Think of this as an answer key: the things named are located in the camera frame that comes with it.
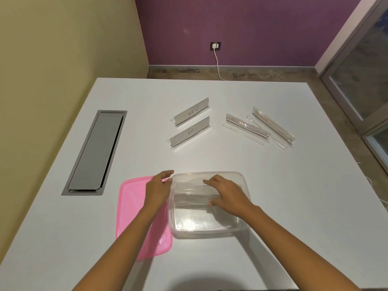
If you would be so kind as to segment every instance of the switch plate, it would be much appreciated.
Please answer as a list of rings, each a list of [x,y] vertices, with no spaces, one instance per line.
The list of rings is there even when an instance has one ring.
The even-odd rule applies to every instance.
[[[215,51],[219,51],[221,48],[221,42],[210,42],[210,50],[213,51],[213,44],[216,44]]]

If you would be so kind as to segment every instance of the purple wall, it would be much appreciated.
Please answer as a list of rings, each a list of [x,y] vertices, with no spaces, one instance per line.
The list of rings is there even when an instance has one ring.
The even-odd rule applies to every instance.
[[[360,0],[136,0],[151,65],[314,66]]]

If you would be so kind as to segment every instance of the human hand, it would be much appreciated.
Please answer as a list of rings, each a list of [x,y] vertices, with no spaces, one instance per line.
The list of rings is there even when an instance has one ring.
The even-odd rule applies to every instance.
[[[213,198],[209,206],[218,206],[231,215],[239,218],[254,205],[245,195],[243,190],[233,181],[227,180],[220,175],[213,176],[210,180],[203,180],[206,185],[216,188],[220,198]]]
[[[166,170],[153,176],[151,181],[145,185],[145,199],[143,208],[150,210],[153,213],[157,213],[166,202],[169,194],[172,179],[169,178],[166,181],[162,181],[168,178],[174,173],[173,170]]]

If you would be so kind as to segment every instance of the clear plastic container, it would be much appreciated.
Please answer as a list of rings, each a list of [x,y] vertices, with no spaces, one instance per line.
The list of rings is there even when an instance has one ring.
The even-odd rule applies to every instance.
[[[249,228],[245,221],[228,214],[218,206],[208,206],[208,201],[219,197],[219,194],[215,188],[205,185],[202,180],[209,180],[216,174],[234,181],[250,199],[245,178],[239,172],[214,171],[174,175],[168,199],[168,224],[175,236],[201,237],[203,234],[228,233]]]

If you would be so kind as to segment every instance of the white table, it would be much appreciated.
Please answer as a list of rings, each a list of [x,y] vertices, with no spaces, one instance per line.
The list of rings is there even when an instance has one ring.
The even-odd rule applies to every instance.
[[[206,97],[208,111],[172,125]],[[261,146],[221,126],[227,112],[245,118],[253,106],[296,137],[293,149]],[[98,109],[128,111],[104,194],[61,196]],[[168,138],[207,116],[210,129],[169,147]],[[101,78],[0,266],[0,289],[70,290],[114,241],[121,183],[165,169],[240,171],[255,204],[358,286],[388,287],[388,214],[307,84]],[[174,239],[169,252],[135,265],[125,290],[132,284],[147,291],[296,287],[253,234],[249,245],[236,237]]]

